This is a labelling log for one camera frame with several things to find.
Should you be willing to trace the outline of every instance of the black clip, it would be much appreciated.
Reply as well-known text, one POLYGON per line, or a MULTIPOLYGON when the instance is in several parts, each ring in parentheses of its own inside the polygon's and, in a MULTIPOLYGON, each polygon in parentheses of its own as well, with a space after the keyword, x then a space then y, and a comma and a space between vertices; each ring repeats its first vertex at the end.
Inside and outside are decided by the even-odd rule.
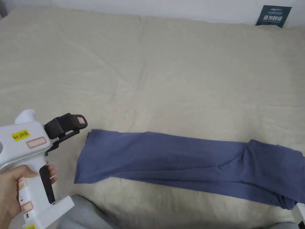
POLYGON ((58 138, 58 140, 53 143, 52 147, 45 152, 45 156, 48 156, 49 152, 57 149, 61 142, 79 134, 80 130, 87 126, 88 123, 84 116, 70 113, 57 117, 45 124, 44 127, 48 137, 50 139, 58 138))

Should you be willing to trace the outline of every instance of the white wall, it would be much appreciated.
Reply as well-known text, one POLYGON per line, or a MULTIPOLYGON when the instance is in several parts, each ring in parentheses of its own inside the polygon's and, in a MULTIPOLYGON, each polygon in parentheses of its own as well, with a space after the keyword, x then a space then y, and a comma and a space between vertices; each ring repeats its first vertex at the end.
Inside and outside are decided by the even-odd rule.
POLYGON ((7 11, 20 5, 56 5, 103 13, 178 17, 255 24, 263 5, 291 6, 286 27, 305 25, 305 0, 0 0, 7 11))

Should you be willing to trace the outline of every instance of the beige bedsheet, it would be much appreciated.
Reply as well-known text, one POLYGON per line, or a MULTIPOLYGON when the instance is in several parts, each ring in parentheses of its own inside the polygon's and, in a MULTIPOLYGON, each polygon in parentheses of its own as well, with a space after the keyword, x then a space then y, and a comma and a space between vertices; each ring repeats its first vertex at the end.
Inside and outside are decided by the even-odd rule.
POLYGON ((0 21, 0 125, 27 108, 42 123, 83 114, 88 128, 48 157, 59 170, 56 195, 81 193, 124 228, 292 221, 288 210, 217 194, 73 181, 91 128, 254 138, 305 152, 304 38, 304 28, 21 8, 0 21))

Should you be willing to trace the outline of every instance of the folded blue garment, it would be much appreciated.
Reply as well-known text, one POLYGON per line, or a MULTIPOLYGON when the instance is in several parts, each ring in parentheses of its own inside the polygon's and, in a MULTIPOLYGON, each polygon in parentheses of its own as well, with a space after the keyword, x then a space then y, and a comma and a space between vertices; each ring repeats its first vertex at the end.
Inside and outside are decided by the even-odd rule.
POLYGON ((203 140, 93 129, 75 183, 119 177, 238 197, 292 209, 305 203, 301 152, 256 140, 203 140))

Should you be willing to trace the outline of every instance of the hand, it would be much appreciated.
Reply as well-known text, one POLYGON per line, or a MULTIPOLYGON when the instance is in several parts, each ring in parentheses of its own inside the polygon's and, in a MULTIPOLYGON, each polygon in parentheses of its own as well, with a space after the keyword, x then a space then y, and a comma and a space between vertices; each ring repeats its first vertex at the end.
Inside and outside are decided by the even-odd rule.
MULTIPOLYGON (((57 173, 54 165, 48 165, 50 177, 57 173)), ((33 178, 37 173, 28 166, 22 165, 8 170, 0 175, 0 225, 8 223, 21 212, 18 200, 18 179, 21 177, 33 178)), ((51 184, 57 181, 57 177, 51 178, 51 184)))

